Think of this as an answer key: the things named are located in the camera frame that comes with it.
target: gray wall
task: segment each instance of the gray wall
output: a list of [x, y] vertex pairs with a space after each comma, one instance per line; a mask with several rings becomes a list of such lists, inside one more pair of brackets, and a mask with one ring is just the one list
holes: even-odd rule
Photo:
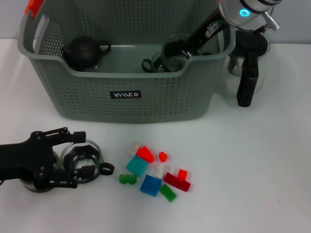
[[[0, 0], [0, 38], [16, 38], [28, 0]], [[268, 32], [272, 43], [311, 44], [311, 0], [284, 0], [275, 8], [274, 16], [281, 25], [277, 32]], [[262, 18], [246, 28], [255, 29], [264, 23]]]

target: building block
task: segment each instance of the building block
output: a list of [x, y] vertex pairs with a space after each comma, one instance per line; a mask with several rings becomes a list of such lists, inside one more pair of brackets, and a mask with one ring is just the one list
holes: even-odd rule
[[134, 157], [138, 151], [138, 149], [141, 147], [140, 143], [134, 142], [132, 145], [132, 148], [129, 150], [128, 154]]
[[180, 169], [179, 172], [178, 172], [178, 176], [177, 178], [181, 181], [185, 181], [186, 180], [186, 177], [187, 177], [187, 174], [188, 172], [183, 170], [183, 169]]
[[157, 173], [156, 173], [156, 177], [159, 178], [159, 179], [163, 179], [163, 175], [164, 175], [164, 167], [165, 165], [164, 164], [160, 164], [158, 167], [157, 167]]
[[136, 155], [147, 161], [148, 163], [152, 163], [155, 160], [154, 156], [151, 154], [150, 150], [146, 146], [139, 148]]
[[175, 188], [178, 188], [178, 189], [184, 191], [184, 192], [188, 192], [190, 185], [191, 185], [187, 181], [179, 180], [177, 177], [173, 176], [170, 173], [166, 173], [163, 181], [170, 184], [171, 186], [173, 186]]
[[175, 200], [177, 195], [170, 189], [170, 187], [167, 186], [167, 184], [164, 184], [160, 188], [160, 193], [169, 201], [172, 202]]
[[159, 159], [160, 159], [161, 163], [166, 162], [166, 160], [167, 160], [167, 154], [164, 153], [164, 152], [160, 152], [160, 153], [159, 153]]
[[144, 173], [147, 167], [148, 163], [146, 161], [139, 158], [138, 156], [134, 156], [134, 158], [126, 166], [126, 169], [139, 177]]
[[136, 184], [137, 182], [137, 177], [135, 175], [120, 175], [119, 176], [119, 181], [122, 184]]
[[160, 187], [162, 184], [162, 180], [146, 175], [144, 182], [140, 187], [140, 191], [151, 196], [156, 197]]

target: orange clip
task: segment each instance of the orange clip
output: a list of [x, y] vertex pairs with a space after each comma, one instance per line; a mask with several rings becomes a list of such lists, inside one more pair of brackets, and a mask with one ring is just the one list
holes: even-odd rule
[[25, 9], [25, 15], [28, 15], [29, 10], [31, 10], [31, 18], [34, 18], [37, 15], [42, 3], [43, 0], [29, 0], [29, 3]]

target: red block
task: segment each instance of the red block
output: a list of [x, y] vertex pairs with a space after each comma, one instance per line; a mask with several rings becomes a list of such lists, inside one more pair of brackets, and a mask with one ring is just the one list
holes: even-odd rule
[[166, 160], [167, 160], [167, 154], [164, 153], [164, 152], [160, 152], [160, 153], [159, 153], [159, 159], [160, 159], [161, 163], [166, 162]]
[[154, 156], [146, 146], [138, 149], [136, 155], [148, 163], [152, 163], [155, 160]]
[[178, 189], [184, 191], [184, 192], [188, 192], [190, 185], [191, 185], [187, 181], [179, 180], [177, 177], [173, 176], [170, 173], [166, 173], [163, 181], [170, 184], [171, 186], [173, 186], [175, 188], [178, 188]]
[[179, 172], [178, 172], [177, 178], [178, 178], [179, 180], [181, 180], [181, 181], [185, 181], [185, 180], [186, 180], [186, 177], [187, 177], [187, 174], [188, 174], [187, 171], [180, 169]]

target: basket label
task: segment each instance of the basket label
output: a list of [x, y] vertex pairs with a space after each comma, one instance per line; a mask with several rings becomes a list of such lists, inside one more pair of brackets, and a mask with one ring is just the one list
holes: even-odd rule
[[112, 99], [133, 99], [141, 98], [140, 91], [110, 91]]

